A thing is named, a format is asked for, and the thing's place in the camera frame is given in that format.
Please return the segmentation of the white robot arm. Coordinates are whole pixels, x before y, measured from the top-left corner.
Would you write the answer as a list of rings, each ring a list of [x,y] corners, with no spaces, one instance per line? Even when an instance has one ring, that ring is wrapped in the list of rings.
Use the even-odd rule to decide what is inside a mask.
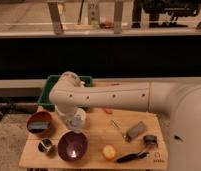
[[[168,171],[201,171],[201,82],[196,79],[82,87],[77,74],[65,72],[50,91],[49,99],[68,121],[80,107],[167,114]]]

